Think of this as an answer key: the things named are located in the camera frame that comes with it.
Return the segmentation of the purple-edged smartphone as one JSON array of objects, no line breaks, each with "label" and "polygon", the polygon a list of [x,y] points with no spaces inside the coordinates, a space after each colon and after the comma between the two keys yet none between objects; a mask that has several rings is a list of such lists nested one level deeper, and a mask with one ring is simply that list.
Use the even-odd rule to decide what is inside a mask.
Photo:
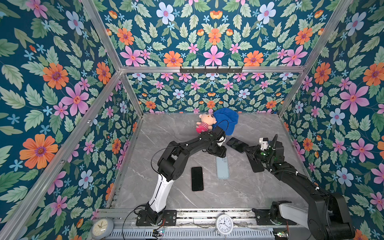
[{"label": "purple-edged smartphone", "polygon": [[204,190],[204,178],[202,167],[191,168],[191,183],[193,192],[200,192]]}]

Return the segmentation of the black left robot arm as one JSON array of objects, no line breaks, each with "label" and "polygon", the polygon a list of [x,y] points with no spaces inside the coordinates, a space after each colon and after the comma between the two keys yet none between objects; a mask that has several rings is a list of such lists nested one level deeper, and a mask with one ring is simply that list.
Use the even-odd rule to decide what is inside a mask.
[{"label": "black left robot arm", "polygon": [[136,225],[143,226],[166,226],[176,225],[176,210],[166,210],[167,198],[173,183],[183,174],[188,159],[193,154],[205,150],[215,157],[224,158],[226,147],[222,145],[226,133],[220,127],[212,131],[202,132],[197,137],[177,143],[172,141],[164,148],[155,172],[158,174],[158,182],[152,198],[146,203],[145,208],[138,213]]}]

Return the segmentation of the light blue phone case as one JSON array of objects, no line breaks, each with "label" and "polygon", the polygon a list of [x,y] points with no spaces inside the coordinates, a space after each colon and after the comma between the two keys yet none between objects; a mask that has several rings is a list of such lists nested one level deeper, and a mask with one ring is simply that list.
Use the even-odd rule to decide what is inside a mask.
[{"label": "light blue phone case", "polygon": [[216,157],[217,178],[219,180],[227,180],[230,178],[228,158]]}]

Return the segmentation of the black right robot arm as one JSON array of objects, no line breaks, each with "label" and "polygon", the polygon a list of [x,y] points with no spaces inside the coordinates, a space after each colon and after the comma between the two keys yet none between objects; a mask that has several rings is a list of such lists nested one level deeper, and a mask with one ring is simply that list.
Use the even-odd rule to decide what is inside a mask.
[{"label": "black right robot arm", "polygon": [[290,201],[272,203],[269,217],[273,224],[294,222],[308,229],[316,240],[347,240],[355,236],[345,198],[318,187],[308,177],[285,161],[284,146],[275,136],[272,141],[260,138],[256,146],[245,149],[253,172],[268,171],[287,184],[307,203],[307,208],[296,207]]}]

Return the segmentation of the blue-edged smartphone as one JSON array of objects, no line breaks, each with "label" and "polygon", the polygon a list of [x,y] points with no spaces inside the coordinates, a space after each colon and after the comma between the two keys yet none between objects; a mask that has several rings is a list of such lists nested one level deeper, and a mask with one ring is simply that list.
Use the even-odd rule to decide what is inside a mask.
[{"label": "blue-edged smartphone", "polygon": [[230,138],[228,141],[227,141],[227,146],[236,150],[237,152],[239,153],[244,153],[245,150],[249,147],[248,144],[244,143],[243,141],[237,139],[237,138]]}]

